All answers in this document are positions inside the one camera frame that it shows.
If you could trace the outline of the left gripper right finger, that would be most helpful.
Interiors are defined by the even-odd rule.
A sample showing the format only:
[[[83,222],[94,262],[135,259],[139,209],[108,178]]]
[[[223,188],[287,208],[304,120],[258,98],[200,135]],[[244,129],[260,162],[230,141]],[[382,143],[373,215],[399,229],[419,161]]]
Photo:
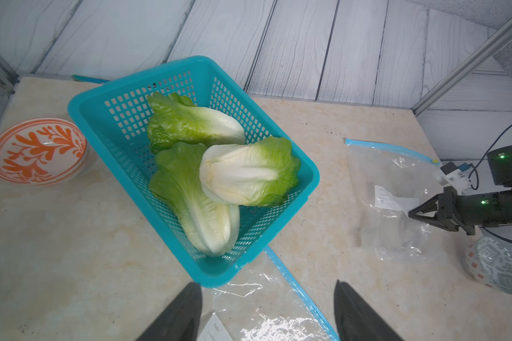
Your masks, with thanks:
[[[341,341],[402,341],[401,336],[347,282],[338,280],[334,289],[334,318]]]

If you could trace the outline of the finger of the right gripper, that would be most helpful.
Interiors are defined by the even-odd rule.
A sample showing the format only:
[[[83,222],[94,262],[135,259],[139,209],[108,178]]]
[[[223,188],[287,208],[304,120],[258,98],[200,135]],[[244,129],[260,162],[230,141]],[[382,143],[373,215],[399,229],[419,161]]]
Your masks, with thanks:
[[[425,215],[428,213],[435,214],[438,210],[437,208],[438,197],[432,197],[431,199],[425,201],[423,204],[419,205],[416,208],[413,208],[409,211],[409,216],[417,216],[417,215]]]
[[[410,219],[416,220],[422,224],[428,224],[433,227],[442,228],[442,223],[435,217],[427,217],[422,215],[410,215]]]

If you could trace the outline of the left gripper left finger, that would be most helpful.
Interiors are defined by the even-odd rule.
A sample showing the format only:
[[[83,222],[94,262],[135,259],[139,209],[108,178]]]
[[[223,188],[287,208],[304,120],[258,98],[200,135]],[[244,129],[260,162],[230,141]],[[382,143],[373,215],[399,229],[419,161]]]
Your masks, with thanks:
[[[195,341],[198,336],[202,309],[201,285],[191,282],[137,340]]]

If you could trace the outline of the chinese cabbage top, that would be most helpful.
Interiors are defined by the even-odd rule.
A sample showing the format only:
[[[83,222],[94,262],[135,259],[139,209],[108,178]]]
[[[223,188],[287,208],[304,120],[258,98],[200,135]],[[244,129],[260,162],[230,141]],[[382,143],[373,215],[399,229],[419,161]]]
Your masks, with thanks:
[[[147,97],[153,115],[146,131],[153,154],[177,142],[188,144],[244,144],[245,130],[238,120],[208,107],[198,107],[187,96],[154,92]]]

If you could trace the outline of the chinese cabbage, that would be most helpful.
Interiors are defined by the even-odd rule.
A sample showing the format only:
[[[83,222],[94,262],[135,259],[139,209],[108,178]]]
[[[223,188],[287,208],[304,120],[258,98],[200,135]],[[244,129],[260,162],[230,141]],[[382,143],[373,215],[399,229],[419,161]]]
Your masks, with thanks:
[[[274,207],[298,185],[301,161],[286,138],[254,144],[215,145],[203,154],[199,178],[203,192],[217,203]]]
[[[163,200],[179,220],[190,243],[210,257],[234,247],[240,230],[240,208],[211,200],[199,178],[204,144],[178,142],[155,156],[157,172],[149,190]]]
[[[245,130],[238,120],[208,107],[198,107],[187,96],[154,92],[147,97],[153,115],[146,131],[153,154],[177,142],[188,144],[244,144]]]

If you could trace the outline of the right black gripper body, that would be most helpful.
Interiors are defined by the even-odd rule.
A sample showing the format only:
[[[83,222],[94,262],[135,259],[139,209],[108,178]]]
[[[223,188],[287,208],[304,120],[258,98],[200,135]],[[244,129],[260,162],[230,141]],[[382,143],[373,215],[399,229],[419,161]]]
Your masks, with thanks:
[[[446,187],[437,196],[437,226],[457,232],[463,229],[475,234],[476,227],[512,225],[512,190],[458,196],[456,190]]]

